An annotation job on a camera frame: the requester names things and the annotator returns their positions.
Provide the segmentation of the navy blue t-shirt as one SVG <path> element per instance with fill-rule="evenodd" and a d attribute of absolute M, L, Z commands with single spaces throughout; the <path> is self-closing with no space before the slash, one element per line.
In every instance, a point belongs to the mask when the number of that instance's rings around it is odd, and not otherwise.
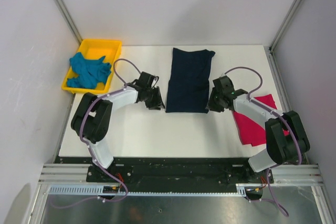
<path fill-rule="evenodd" d="M 209 76 L 214 51 L 173 48 L 166 97 L 167 113 L 208 113 Z"/>

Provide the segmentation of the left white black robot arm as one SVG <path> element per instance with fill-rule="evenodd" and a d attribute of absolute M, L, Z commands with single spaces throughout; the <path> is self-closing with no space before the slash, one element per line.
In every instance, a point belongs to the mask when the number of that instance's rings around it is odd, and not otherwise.
<path fill-rule="evenodd" d="M 158 80 L 158 76 L 141 72 L 138 79 L 117 91 L 101 96 L 83 95 L 70 126 L 86 144 L 94 164 L 99 166 L 97 174 L 103 181 L 110 182 L 116 175 L 116 169 L 111 166 L 114 157 L 106 139 L 113 112 L 138 102 L 144 102 L 149 110 L 164 109 L 160 88 L 156 85 Z"/>

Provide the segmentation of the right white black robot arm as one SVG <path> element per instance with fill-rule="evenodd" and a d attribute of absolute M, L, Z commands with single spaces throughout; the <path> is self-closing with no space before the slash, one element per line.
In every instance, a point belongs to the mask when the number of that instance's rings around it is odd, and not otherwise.
<path fill-rule="evenodd" d="M 295 111 L 274 109 L 243 90 L 234 88 L 228 76 L 213 80 L 214 87 L 208 101 L 208 109 L 215 112 L 231 110 L 249 118 L 265 130 L 266 149 L 248 159 L 242 169 L 243 179 L 254 183 L 261 171 L 290 161 L 302 164 L 302 155 L 310 149 L 303 123 Z"/>

